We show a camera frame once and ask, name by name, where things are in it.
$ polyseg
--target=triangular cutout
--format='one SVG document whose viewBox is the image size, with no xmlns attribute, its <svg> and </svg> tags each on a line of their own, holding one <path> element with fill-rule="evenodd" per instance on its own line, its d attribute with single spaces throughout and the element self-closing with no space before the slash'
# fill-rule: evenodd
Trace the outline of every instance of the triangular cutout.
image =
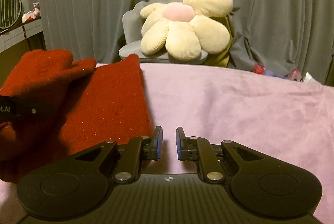
<svg viewBox="0 0 334 224">
<path fill-rule="evenodd" d="M 251 152 L 248 152 L 244 149 L 241 149 L 239 147 L 234 147 L 235 151 L 241 156 L 241 158 L 246 161 L 246 162 L 250 162 L 250 161 L 256 161 L 256 160 L 262 160 L 264 159 L 263 157 L 260 157 L 258 155 L 255 155 Z"/>
<path fill-rule="evenodd" d="M 94 149 L 84 155 L 77 157 L 76 160 L 93 162 L 96 159 L 96 157 L 98 157 L 98 155 L 101 153 L 101 151 L 102 151 L 101 148 Z"/>
</svg>

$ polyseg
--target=flower-shaped pillow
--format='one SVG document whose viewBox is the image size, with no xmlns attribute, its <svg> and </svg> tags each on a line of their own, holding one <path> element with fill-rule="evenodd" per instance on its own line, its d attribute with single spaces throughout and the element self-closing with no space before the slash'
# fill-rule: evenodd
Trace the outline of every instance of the flower-shaped pillow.
<svg viewBox="0 0 334 224">
<path fill-rule="evenodd" d="M 141 51 L 158 52 L 164 45 L 178 60 L 193 60 L 201 50 L 220 53 L 228 45 L 227 28 L 210 17 L 223 17 L 233 9 L 232 0 L 183 0 L 182 3 L 153 3 L 140 11 L 146 21 L 142 27 Z"/>
</svg>

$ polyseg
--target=chair seat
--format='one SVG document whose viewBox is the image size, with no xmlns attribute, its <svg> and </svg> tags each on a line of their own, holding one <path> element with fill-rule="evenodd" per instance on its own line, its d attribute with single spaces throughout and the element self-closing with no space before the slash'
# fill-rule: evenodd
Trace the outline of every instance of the chair seat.
<svg viewBox="0 0 334 224">
<path fill-rule="evenodd" d="M 139 61 L 141 63 L 173 63 L 173 64 L 189 64 L 189 65 L 200 65 L 203 64 L 208 56 L 208 53 L 206 51 L 201 52 L 201 55 L 199 58 L 191 61 L 181 61 L 173 58 L 164 47 L 157 53 L 153 55 L 146 56 L 141 52 L 140 48 L 141 40 L 132 42 L 130 44 L 127 44 L 123 46 L 118 54 L 121 57 L 121 59 L 125 59 L 130 54 L 137 54 L 139 56 Z"/>
</svg>

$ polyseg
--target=bed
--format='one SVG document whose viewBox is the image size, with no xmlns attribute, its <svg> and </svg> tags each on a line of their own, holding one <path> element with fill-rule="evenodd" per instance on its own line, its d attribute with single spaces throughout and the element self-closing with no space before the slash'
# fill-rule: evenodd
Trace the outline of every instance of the bed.
<svg viewBox="0 0 334 224">
<path fill-rule="evenodd" d="M 141 64 L 153 126 L 163 127 L 161 159 L 147 173 L 195 172 L 177 160 L 175 130 L 220 144 L 231 139 L 315 174 L 323 195 L 315 216 L 334 223 L 334 90 L 210 66 Z M 0 223 L 25 213 L 15 185 L 0 183 Z"/>
</svg>

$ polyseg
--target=red knit garment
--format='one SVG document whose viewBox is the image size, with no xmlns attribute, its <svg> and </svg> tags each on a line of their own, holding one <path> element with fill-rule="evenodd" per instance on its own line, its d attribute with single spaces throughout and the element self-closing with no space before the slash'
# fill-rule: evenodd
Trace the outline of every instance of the red knit garment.
<svg viewBox="0 0 334 224">
<path fill-rule="evenodd" d="M 47 57 L 53 55 L 57 57 L 59 52 L 69 54 L 64 50 L 39 52 L 48 53 Z M 38 52 L 33 51 L 26 56 L 37 56 L 38 54 Z M 152 135 L 137 55 L 130 55 L 122 62 L 97 69 L 94 69 L 96 64 L 92 59 L 73 64 L 68 64 L 67 61 L 68 68 L 73 69 L 78 67 L 77 65 L 81 65 L 78 72 L 86 72 L 88 75 L 86 77 L 83 76 L 83 73 L 77 76 L 68 75 L 59 71 L 58 74 L 67 82 L 62 81 L 61 78 L 55 78 L 55 75 L 50 75 L 47 80 L 50 80 L 52 85 L 47 88 L 45 88 L 45 80 L 41 83 L 37 82 L 37 84 L 26 81 L 25 86 L 20 86 L 22 77 L 25 79 L 27 73 L 21 73 L 19 78 L 13 78 L 14 73 L 20 72 L 17 68 L 20 68 L 21 72 L 36 71 L 36 68 L 26 65 L 26 63 L 27 59 L 22 57 L 0 90 L 0 94 L 12 96 L 8 93 L 5 94 L 7 91 L 5 88 L 12 84 L 11 87 L 16 88 L 14 91 L 20 91 L 21 95 L 25 95 L 25 99 L 58 104 L 58 115 L 54 120 L 38 122 L 27 120 L 27 124 L 34 126 L 29 132 L 25 132 L 20 127 L 22 133 L 18 132 L 16 125 L 11 122 L 0 128 L 0 143 L 5 140 L 11 144 L 11 147 L 20 144 L 20 149 L 16 151 L 16 157 L 13 157 L 12 154 L 9 154 L 10 157 L 6 157 L 8 150 L 2 144 L 0 145 L 0 156 L 6 160 L 0 165 L 0 179 L 17 183 L 23 175 L 33 169 L 103 141 L 114 140 L 118 144 L 125 144 L 133 137 Z M 47 65 L 44 63 L 43 60 L 44 69 L 55 68 L 52 63 L 47 63 Z M 47 96 L 42 95 L 41 88 Z M 23 93 L 24 91 L 31 91 L 31 93 L 27 96 L 26 93 Z M 15 129 L 12 130 L 14 133 L 11 136 L 7 134 L 8 130 L 3 130 L 8 128 L 8 125 L 13 125 L 11 129 Z M 32 134 L 33 128 L 38 133 Z M 24 147 L 22 140 L 28 140 L 29 146 Z"/>
</svg>

